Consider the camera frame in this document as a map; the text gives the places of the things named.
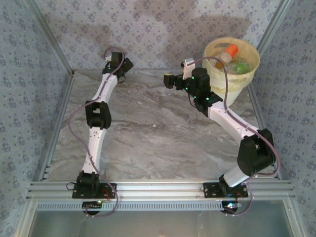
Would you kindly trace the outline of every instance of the patterned wallpaper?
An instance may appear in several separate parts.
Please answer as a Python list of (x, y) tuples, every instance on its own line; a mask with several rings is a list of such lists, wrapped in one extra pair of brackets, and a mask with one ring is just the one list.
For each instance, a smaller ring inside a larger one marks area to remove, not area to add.
[(13, 235), (65, 75), (23, 0), (0, 1), (0, 236)]
[(294, 0), (264, 53), (254, 86), (291, 179), (308, 232), (316, 237), (316, 2)]
[(280, 0), (37, 0), (72, 68), (121, 46), (135, 68), (179, 68), (216, 37), (256, 46)]

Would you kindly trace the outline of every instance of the bottle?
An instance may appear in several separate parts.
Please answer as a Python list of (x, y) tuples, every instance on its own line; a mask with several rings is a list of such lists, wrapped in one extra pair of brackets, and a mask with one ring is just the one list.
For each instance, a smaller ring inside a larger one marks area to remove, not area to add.
[[(224, 50), (224, 52), (222, 52), (219, 55), (218, 59), (221, 60), (224, 63), (224, 65), (227, 65), (232, 61), (232, 59), (236, 56), (237, 53), (238, 53), (238, 47), (235, 44), (230, 44)], [(223, 66), (220, 62), (216, 62), (215, 67), (218, 69), (223, 68)]]

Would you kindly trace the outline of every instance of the glass panel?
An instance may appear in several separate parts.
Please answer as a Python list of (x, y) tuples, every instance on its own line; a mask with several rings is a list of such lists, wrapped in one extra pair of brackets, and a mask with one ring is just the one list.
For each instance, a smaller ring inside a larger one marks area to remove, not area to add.
[(118, 211), (86, 218), (81, 211), (38, 211), (29, 237), (291, 237), (282, 201), (254, 201), (242, 216), (218, 211)]

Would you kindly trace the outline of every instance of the gray marble floor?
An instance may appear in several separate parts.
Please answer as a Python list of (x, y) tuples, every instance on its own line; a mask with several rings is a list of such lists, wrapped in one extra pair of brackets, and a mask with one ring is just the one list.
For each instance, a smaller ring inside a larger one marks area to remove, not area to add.
[[(193, 108), (187, 93), (163, 85), (162, 71), (126, 75), (111, 95), (112, 125), (105, 136), (100, 169), (109, 179), (218, 178), (237, 160), (238, 146), (218, 124)], [(75, 82), (49, 169), (49, 180), (75, 180), (84, 147), (67, 127), (70, 112), (96, 93), (101, 77), (75, 73)], [(231, 108), (258, 126), (246, 89)], [(72, 123), (88, 142), (83, 110)]]

